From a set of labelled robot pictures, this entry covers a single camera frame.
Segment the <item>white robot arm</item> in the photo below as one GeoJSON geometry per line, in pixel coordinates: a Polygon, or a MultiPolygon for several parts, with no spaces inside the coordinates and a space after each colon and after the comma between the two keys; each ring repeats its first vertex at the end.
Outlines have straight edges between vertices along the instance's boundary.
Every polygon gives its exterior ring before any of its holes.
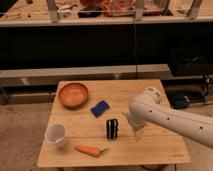
{"type": "Polygon", "coordinates": [[[162,94],[155,87],[135,96],[125,114],[132,129],[138,131],[150,122],[213,149],[213,117],[168,108],[161,102],[162,94]]]}

